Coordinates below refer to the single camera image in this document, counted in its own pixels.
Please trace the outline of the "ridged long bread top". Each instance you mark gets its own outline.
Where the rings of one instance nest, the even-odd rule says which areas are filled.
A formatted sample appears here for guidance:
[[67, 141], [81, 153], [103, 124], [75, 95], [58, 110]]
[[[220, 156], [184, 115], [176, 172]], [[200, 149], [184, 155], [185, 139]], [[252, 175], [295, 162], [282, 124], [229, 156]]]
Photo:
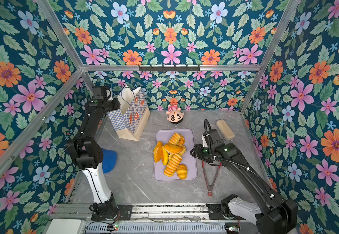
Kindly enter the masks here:
[[179, 134], [179, 133], [174, 133], [171, 138], [168, 140], [168, 144], [173, 144], [173, 145], [184, 145], [185, 143], [185, 138]]

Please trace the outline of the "ridged long bread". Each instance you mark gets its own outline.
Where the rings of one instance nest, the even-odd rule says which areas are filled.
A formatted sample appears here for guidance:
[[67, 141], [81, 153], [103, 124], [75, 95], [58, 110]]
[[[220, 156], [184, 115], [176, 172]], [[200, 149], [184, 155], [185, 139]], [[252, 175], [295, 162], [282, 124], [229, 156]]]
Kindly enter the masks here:
[[171, 138], [168, 140], [168, 144], [173, 144], [173, 145], [184, 145], [185, 143], [185, 138], [179, 134], [179, 133], [174, 133]]
[[174, 154], [164, 169], [164, 175], [168, 177], [173, 176], [181, 161], [182, 157], [178, 154]]

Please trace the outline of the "round orange bread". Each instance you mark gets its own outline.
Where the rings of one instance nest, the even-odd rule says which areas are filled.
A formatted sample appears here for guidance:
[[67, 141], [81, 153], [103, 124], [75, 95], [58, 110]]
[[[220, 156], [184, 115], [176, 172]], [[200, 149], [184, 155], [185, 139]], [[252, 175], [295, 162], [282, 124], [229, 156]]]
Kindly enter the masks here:
[[184, 145], [174, 145], [168, 143], [164, 145], [164, 149], [171, 155], [183, 155], [186, 152], [186, 147]]

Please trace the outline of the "checkered paper bag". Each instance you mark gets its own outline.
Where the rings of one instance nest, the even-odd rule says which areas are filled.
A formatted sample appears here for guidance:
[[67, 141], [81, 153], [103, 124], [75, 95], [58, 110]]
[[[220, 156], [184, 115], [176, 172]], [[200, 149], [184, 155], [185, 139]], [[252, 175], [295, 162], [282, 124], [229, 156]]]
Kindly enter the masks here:
[[126, 85], [117, 99], [120, 108], [108, 113], [114, 130], [121, 139], [139, 141], [150, 116], [142, 88], [131, 90]]

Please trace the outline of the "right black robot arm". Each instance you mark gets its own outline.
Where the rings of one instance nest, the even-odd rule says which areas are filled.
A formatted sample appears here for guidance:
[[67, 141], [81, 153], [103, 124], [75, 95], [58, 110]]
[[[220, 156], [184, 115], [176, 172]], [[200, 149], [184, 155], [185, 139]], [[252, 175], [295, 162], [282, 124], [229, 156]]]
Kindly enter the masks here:
[[246, 202], [236, 195], [225, 199], [233, 216], [239, 216], [256, 225], [261, 234], [288, 234], [297, 225], [298, 205], [285, 200], [251, 167], [242, 152], [233, 144], [211, 150], [202, 144], [194, 145], [190, 154], [209, 164], [219, 162], [231, 171], [252, 195], [256, 204]]

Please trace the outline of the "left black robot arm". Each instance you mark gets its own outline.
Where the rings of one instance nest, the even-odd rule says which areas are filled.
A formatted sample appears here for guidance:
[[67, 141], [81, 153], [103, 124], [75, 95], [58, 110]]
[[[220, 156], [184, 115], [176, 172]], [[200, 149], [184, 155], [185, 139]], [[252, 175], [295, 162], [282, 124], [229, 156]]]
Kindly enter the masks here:
[[74, 139], [66, 142], [66, 152], [86, 176], [93, 194], [90, 210], [106, 219], [115, 219], [118, 207], [103, 173], [103, 149], [95, 137], [105, 115], [120, 108], [119, 101], [92, 99], [85, 105], [85, 117]]

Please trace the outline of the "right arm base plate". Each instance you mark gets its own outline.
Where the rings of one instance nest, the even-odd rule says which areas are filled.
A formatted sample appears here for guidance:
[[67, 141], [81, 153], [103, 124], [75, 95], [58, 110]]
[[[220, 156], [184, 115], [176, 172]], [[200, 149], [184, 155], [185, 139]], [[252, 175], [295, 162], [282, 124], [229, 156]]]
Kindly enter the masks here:
[[208, 215], [211, 220], [244, 220], [232, 214], [231, 211], [222, 204], [206, 203], [206, 207], [208, 208]]

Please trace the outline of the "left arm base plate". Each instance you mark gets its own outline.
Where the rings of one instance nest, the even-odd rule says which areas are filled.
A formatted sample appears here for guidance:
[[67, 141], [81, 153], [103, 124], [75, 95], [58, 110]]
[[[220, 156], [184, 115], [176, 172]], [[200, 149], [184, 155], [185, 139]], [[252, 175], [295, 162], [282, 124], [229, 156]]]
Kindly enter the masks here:
[[126, 221], [132, 215], [132, 205], [117, 205], [115, 208], [103, 208], [101, 211], [93, 211], [92, 221]]

